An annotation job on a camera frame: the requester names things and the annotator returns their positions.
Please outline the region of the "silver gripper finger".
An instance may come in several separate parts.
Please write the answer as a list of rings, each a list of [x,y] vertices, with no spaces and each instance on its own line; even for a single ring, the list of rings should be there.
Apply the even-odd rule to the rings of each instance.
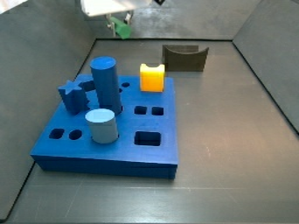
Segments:
[[[112,31],[112,37],[116,37],[116,27],[114,27],[114,23],[110,20],[110,14],[105,15],[105,19],[106,19],[106,28]]]
[[[134,12],[132,10],[125,13],[124,22],[126,25],[130,25],[133,15],[134,15]]]

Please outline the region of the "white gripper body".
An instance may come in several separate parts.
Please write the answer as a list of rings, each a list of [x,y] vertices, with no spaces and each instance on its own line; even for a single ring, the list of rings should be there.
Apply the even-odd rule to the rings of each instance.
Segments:
[[[100,16],[121,11],[132,11],[149,5],[152,0],[80,0],[82,12],[89,16]]]

